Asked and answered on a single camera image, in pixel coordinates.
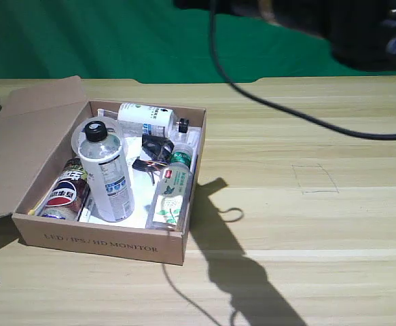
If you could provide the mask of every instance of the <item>black object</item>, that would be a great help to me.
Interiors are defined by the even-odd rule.
[[[147,172],[155,183],[154,172],[160,171],[168,165],[172,156],[173,143],[168,138],[142,135],[142,149],[151,158],[150,161],[136,159],[132,168],[138,171]]]
[[[210,10],[211,1],[173,3]],[[396,0],[219,0],[216,6],[216,14],[270,19],[326,39],[333,58],[352,69],[396,71]]]
[[[187,134],[188,130],[189,130],[189,120],[182,117],[179,120],[178,132],[180,132],[181,134]]]
[[[102,121],[92,121],[84,127],[86,139],[91,143],[98,143],[107,138],[107,128]]]
[[[167,138],[142,135],[143,151],[152,161],[159,163],[169,163],[173,151],[173,143]]]

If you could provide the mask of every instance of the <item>can label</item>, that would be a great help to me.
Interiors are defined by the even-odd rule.
[[[172,166],[164,171],[160,193],[157,194],[153,222],[177,225],[181,216],[189,173],[184,168]]]
[[[40,215],[56,219],[78,220],[89,194],[87,174],[79,158],[69,160]]]

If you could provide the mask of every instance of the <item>bottle label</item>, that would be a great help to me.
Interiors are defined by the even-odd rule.
[[[100,163],[100,170],[104,177],[105,191],[109,197],[113,214],[115,216],[127,217],[131,214],[130,198],[128,198],[128,187],[124,170],[120,162],[120,156]]]
[[[141,124],[138,122],[130,121],[119,121],[124,134],[148,134],[149,136],[164,137],[163,126],[157,126],[155,124]]]
[[[170,163],[180,162],[188,167],[192,164],[192,158],[188,156],[186,153],[181,153],[179,151],[175,152],[170,158]]]
[[[96,208],[106,221],[123,220],[134,210],[130,179],[121,151],[122,148],[107,161],[91,162],[82,158]]]
[[[154,222],[177,225],[181,216],[190,174],[184,168],[172,166],[164,170],[160,193],[157,195]]]
[[[148,134],[167,137],[170,117],[173,111],[134,103],[122,103],[118,121],[126,134]]]

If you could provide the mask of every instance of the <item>wire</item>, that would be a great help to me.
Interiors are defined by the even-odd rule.
[[[211,0],[211,8],[210,8],[210,30],[209,30],[209,46],[211,58],[215,64],[216,70],[218,74],[223,78],[225,83],[231,86],[235,91],[242,94],[243,96],[251,99],[252,101],[258,102],[260,104],[266,105],[278,111],[282,111],[301,119],[304,119],[308,122],[312,122],[313,124],[322,126],[324,128],[330,129],[335,132],[339,132],[340,134],[345,134],[346,136],[361,138],[361,139],[369,139],[373,141],[396,141],[396,134],[372,134],[368,132],[358,132],[354,130],[349,130],[343,127],[336,126],[334,124],[330,124],[329,122],[317,119],[316,117],[312,117],[306,113],[297,111],[295,109],[291,109],[284,105],[280,105],[278,103],[270,102],[265,100],[264,98],[260,98],[256,95],[253,95],[246,90],[243,90],[241,87],[236,85],[231,78],[226,74],[223,67],[221,66],[219,59],[217,57],[217,49],[216,49],[216,11],[217,11],[218,0]]]

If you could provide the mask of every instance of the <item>black bottle cap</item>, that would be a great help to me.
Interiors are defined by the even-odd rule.
[[[181,132],[183,134],[187,134],[188,130],[189,130],[189,120],[185,119],[184,117],[182,117],[179,120],[178,132]]]
[[[84,127],[86,139],[91,143],[98,143],[107,138],[107,128],[102,121],[91,121]]]

